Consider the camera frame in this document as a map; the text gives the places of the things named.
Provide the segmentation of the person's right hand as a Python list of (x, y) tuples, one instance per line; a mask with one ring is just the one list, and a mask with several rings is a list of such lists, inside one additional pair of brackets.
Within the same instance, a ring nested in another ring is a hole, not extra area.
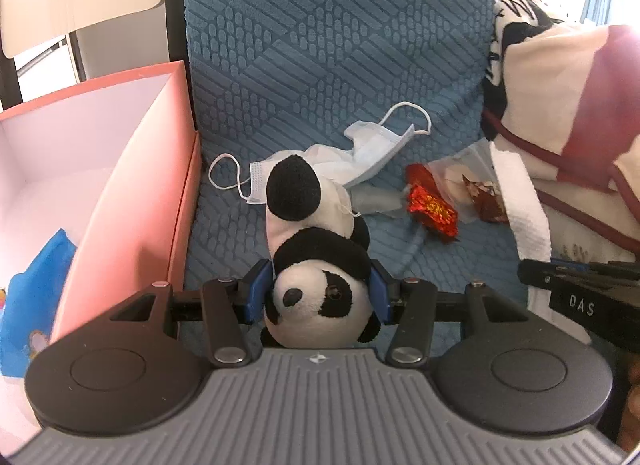
[(634, 451), (640, 440), (640, 363), (638, 355), (627, 358), (629, 391), (626, 398), (617, 444), (626, 452)]

